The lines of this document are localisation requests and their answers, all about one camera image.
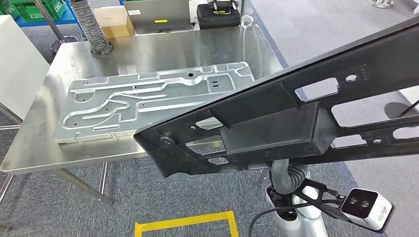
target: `black cable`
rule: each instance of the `black cable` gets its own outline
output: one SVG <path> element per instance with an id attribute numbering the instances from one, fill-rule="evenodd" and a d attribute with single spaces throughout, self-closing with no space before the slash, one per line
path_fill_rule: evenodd
<path id="1" fill-rule="evenodd" d="M 403 111 L 401 114 L 400 114 L 400 117 L 401 116 L 403 116 L 403 115 L 405 115 L 405 114 L 407 114 L 410 110 L 412 110 L 414 107 L 416 107 L 416 105 L 418 105 L 419 104 L 419 100 L 418 101 L 416 101 L 416 102 L 414 102 L 411 106 L 409 106 L 405 111 Z"/>
<path id="2" fill-rule="evenodd" d="M 195 28 L 195 25 L 198 23 L 198 18 L 197 17 L 195 17 L 195 19 L 194 19 L 194 22 L 192 22 L 191 23 L 191 25 L 192 25 L 192 31 L 194 30 L 194 28 Z"/>
<path id="3" fill-rule="evenodd" d="M 326 199 L 323 200 L 322 203 L 333 203 L 333 204 L 337 204 L 337 200 L 333 200 L 333 199 Z M 257 214 L 255 217 L 253 217 L 252 221 L 250 222 L 249 225 L 249 237 L 251 237 L 251 230 L 253 229 L 253 225 L 254 223 L 263 215 L 265 215 L 266 213 L 269 212 L 273 212 L 273 211 L 279 211 L 279 210 L 284 210 L 284 209 L 297 209 L 297 208 L 302 208 L 302 207 L 306 207 L 306 206 L 311 206 L 311 204 L 309 203 L 303 203 L 303 204 L 297 204 L 297 205 L 292 205 L 292 206 L 280 206 L 280 207 L 274 207 L 268 210 L 264 210 L 263 212 Z"/>

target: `white label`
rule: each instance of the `white label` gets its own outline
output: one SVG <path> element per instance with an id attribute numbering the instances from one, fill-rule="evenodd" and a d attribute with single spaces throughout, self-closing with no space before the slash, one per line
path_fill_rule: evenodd
<path id="1" fill-rule="evenodd" d="M 141 11 L 140 10 L 129 10 L 128 15 L 130 15 L 130 16 L 141 15 Z"/>

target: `gray carpet floor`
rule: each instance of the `gray carpet floor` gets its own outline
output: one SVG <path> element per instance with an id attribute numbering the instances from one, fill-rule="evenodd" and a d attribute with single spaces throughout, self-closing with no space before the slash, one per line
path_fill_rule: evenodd
<path id="1" fill-rule="evenodd" d="M 365 12 L 350 17 L 348 15 L 352 11 L 348 7 L 359 6 L 361 0 L 354 2 L 340 0 L 333 3 L 322 0 L 301 0 L 292 1 L 292 4 L 290 4 L 290 0 L 252 0 L 248 2 L 250 7 L 256 10 L 253 17 L 256 23 L 263 25 L 264 34 L 284 68 L 344 45 L 356 38 L 361 38 L 363 35 L 371 34 L 374 31 L 384 29 L 386 26 L 403 21 L 409 18 L 407 14 L 410 10 L 409 6 L 396 4 L 392 10 L 385 9 L 387 15 L 382 11 L 377 11 L 380 9 L 371 7 L 371 12 L 366 12 L 369 9 L 365 8 Z M 347 3 L 344 6 L 346 12 L 349 12 L 348 14 L 333 12 L 333 10 L 342 9 L 339 2 Z M 90 3 L 93 7 L 99 7 L 117 5 L 118 1 L 91 0 Z M 322 7 L 326 7 L 328 11 L 323 11 Z M 327 14 L 324 14 L 325 12 L 336 15 L 327 16 Z M 375 12 L 378 12 L 378 15 L 383 15 L 381 17 L 385 20 L 379 18 L 380 20 L 374 23 L 353 24 L 360 21 L 359 17 L 364 15 L 372 17 L 370 15 Z M 326 23 L 324 20 L 328 17 L 339 19 L 332 21 L 329 19 L 328 23 L 335 23 L 340 25 L 341 28 L 346 27 L 348 28 L 346 30 L 351 31 L 355 36 L 348 38 L 341 31 L 335 31 L 334 34 L 327 35 L 326 30 L 321 31 Z M 311 22 L 310 27 L 304 26 L 305 21 Z M 367 25 L 369 24 L 375 27 L 368 28 Z M 82 39 L 77 25 L 65 25 L 59 26 L 59 28 L 64 35 L 74 35 Z M 48 27 L 36 27 L 24 28 L 23 31 L 47 61 L 51 62 L 53 54 L 49 50 L 49 45 L 55 40 L 55 36 L 50 29 Z M 39 35 L 42 35 L 42 40 L 35 40 Z M 386 119 L 386 116 L 381 111 L 383 109 L 382 105 L 395 101 L 406 103 L 400 94 L 391 93 L 384 97 L 351 106 L 353 110 L 344 110 L 347 111 L 349 116 L 346 114 L 340 115 L 342 115 L 344 122 L 349 123 L 383 120 Z M 9 120 L 0 117 L 0 125 L 10 123 Z M 0 162 L 7 152 L 15 132 L 0 132 Z M 365 168 L 371 166 L 379 168 L 378 165 L 381 164 L 385 166 L 382 168 L 385 170 L 383 174 L 387 174 L 389 177 L 392 177 L 391 174 L 393 173 L 402 173 L 403 169 L 409 168 L 396 166 L 396 164 L 394 165 L 399 170 L 389 168 L 392 163 L 387 162 L 396 163 L 396 160 L 380 159 L 380 161 L 375 161 L 377 163 L 373 162 L 355 161 L 348 164 L 340 162 L 314 165 L 311 171 L 312 178 L 343 193 L 357 186 L 357 182 L 362 184 L 363 187 L 379 189 L 380 192 L 384 190 L 388 193 L 388 190 L 385 189 L 386 183 L 380 183 L 379 180 L 371 182 L 368 179 L 371 174 L 366 172 Z M 74 167 L 69 170 L 87 183 L 97 187 L 100 167 L 101 164 L 97 164 L 89 167 Z M 133 234 L 135 222 L 146 223 L 226 210 L 234 211 L 239 234 L 240 236 L 246 236 L 246 230 L 252 217 L 256 213 L 269 208 L 265 200 L 265 189 L 255 183 L 260 174 L 259 171 L 197 176 L 176 174 L 164 179 L 148 158 L 111 163 L 108 170 L 105 193 L 115 199 L 115 203 L 110 206 L 92 199 L 52 172 L 16 176 L 4 202 L 0 205 L 0 223 L 13 225 L 14 230 L 7 234 L 0 234 L 0 236 L 130 237 Z M 406 179 L 410 177 L 409 175 L 414 176 L 416 174 L 414 171 L 407 172 L 403 177 Z M 4 179 L 5 174 L 0 174 L 0 184 Z M 404 180 L 397 178 L 392 181 L 393 191 L 400 189 L 401 184 L 405 183 Z M 396 205 L 400 204 L 404 209 L 401 212 L 396 212 L 400 220 L 392 222 L 390 225 L 391 236 L 418 236 L 419 232 L 414 229 L 415 226 L 402 226 L 406 221 L 407 223 L 413 223 L 413 220 L 406 220 L 403 217 L 406 212 L 409 213 L 409 218 L 416 217 L 417 219 L 417 214 L 409 210 L 409 205 L 403 204 L 403 200 L 398 198 L 396 192 L 393 193 L 395 197 L 391 200 L 398 202 Z M 324 219 L 330 237 L 378 236 L 325 215 Z M 272 215 L 266 215 L 256 224 L 254 236 L 277 237 L 277 228 Z M 144 236 L 229 236 L 229 234 L 227 223 L 224 221 L 149 232 L 145 233 Z"/>

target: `silver metal panel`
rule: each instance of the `silver metal panel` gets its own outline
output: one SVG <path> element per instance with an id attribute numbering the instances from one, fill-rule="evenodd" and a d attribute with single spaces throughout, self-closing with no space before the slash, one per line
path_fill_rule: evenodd
<path id="1" fill-rule="evenodd" d="M 0 171 L 24 174 L 147 156 L 132 137 L 58 144 L 52 139 L 74 80 L 247 62 L 254 79 L 282 68 L 259 26 L 142 35 L 112 41 L 93 57 L 88 42 L 60 47 Z"/>
<path id="2" fill-rule="evenodd" d="M 192 28 L 189 0 L 125 1 L 124 6 L 137 34 Z"/>
<path id="3" fill-rule="evenodd" d="M 73 143 L 132 136 L 253 81 L 246 62 L 76 80 L 52 138 Z"/>

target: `circular hole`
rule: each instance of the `circular hole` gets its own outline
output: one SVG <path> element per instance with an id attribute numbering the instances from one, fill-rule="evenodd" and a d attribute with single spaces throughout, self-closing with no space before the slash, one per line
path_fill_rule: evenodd
<path id="1" fill-rule="evenodd" d="M 354 82 L 356 80 L 356 75 L 349 75 L 346 77 L 347 82 Z"/>

